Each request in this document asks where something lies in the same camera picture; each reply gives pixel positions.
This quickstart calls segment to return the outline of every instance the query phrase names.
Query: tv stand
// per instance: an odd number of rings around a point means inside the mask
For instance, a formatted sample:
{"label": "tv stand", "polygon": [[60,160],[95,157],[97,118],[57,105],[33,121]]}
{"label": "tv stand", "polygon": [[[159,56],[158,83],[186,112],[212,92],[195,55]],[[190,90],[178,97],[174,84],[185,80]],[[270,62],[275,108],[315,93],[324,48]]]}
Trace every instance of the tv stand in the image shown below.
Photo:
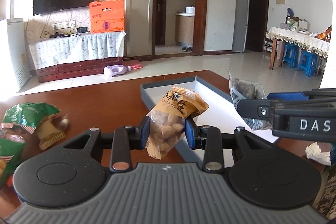
{"label": "tv stand", "polygon": [[106,66],[121,65],[124,36],[125,32],[85,33],[30,44],[39,82],[102,74]]}
{"label": "tv stand", "polygon": [[104,59],[86,60],[75,63],[57,64],[55,66],[37,69],[36,75],[40,83],[69,79],[87,75],[104,73],[104,68],[111,65],[122,65],[122,57],[108,57]]}

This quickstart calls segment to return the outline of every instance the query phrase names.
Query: power outlet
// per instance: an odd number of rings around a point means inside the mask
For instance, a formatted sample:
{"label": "power outlet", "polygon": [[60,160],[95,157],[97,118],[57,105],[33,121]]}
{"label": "power outlet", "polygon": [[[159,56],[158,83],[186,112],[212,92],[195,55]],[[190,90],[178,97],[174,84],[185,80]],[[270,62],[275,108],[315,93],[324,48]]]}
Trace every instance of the power outlet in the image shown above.
{"label": "power outlet", "polygon": [[76,26],[76,21],[71,20],[71,21],[66,21],[66,22],[53,23],[52,29],[58,30],[58,29],[64,29],[64,28],[72,28],[75,26]]}
{"label": "power outlet", "polygon": [[63,22],[63,28],[72,28],[76,26],[76,21],[72,20],[72,21],[67,21],[67,22]]}

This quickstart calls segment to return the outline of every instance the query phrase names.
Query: refrigerator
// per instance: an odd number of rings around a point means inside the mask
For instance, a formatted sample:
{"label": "refrigerator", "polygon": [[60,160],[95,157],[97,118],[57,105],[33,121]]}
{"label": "refrigerator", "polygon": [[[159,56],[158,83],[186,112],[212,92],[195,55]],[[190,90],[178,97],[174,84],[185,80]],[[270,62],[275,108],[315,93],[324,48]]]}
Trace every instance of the refrigerator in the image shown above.
{"label": "refrigerator", "polygon": [[3,80],[0,93],[18,92],[30,78],[28,70],[23,18],[0,21],[0,72]]}
{"label": "refrigerator", "polygon": [[235,28],[232,52],[244,52],[249,22],[250,0],[236,0]]}

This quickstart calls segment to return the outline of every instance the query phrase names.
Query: water bottle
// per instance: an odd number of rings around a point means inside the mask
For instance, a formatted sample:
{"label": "water bottle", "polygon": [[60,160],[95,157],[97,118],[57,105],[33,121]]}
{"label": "water bottle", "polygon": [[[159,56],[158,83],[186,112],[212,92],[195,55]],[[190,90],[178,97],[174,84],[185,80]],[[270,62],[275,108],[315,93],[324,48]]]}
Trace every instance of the water bottle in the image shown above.
{"label": "water bottle", "polygon": [[290,16],[287,16],[287,20],[286,20],[286,23],[287,23],[287,30],[291,30],[291,17]]}
{"label": "water bottle", "polygon": [[130,71],[132,69],[131,66],[124,66],[124,65],[114,65],[114,66],[107,66],[104,68],[104,75],[106,77],[112,77],[115,75],[123,75],[125,72]]}

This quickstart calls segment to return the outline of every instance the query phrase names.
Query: peanut bag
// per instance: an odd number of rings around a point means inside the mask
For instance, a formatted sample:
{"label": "peanut bag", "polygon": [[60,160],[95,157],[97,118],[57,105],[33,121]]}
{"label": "peanut bag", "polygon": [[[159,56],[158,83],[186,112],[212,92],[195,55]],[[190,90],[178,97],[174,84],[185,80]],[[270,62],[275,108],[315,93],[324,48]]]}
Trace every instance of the peanut bag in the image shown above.
{"label": "peanut bag", "polygon": [[147,152],[155,159],[163,159],[183,138],[184,120],[194,118],[209,105],[194,91],[172,87],[147,114],[151,118],[151,132]]}
{"label": "peanut bag", "polygon": [[[230,94],[232,98],[233,105],[237,110],[237,105],[240,100],[244,99],[256,99],[256,100],[266,100],[267,96],[264,90],[264,87],[259,83],[254,83],[251,81],[246,81],[238,78],[232,78],[229,71],[229,86]],[[242,117],[244,122],[252,130],[266,130],[272,128],[272,125],[269,121],[251,119]]]}

